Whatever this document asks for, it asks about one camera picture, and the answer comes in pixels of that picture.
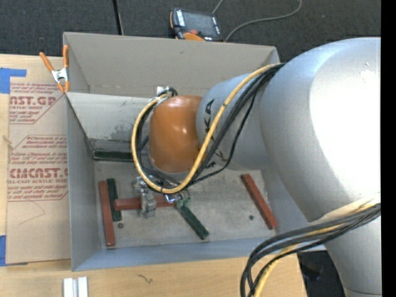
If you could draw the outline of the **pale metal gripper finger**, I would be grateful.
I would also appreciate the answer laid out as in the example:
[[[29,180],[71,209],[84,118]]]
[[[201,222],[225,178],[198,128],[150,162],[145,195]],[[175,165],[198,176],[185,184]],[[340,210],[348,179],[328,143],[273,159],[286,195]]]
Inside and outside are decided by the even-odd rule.
[[[138,210],[139,217],[152,218],[155,216],[155,211],[157,208],[157,202],[153,195],[143,194],[140,197],[141,205]]]
[[[132,182],[132,196],[133,197],[146,197],[149,192],[147,184],[142,178],[136,178]]]

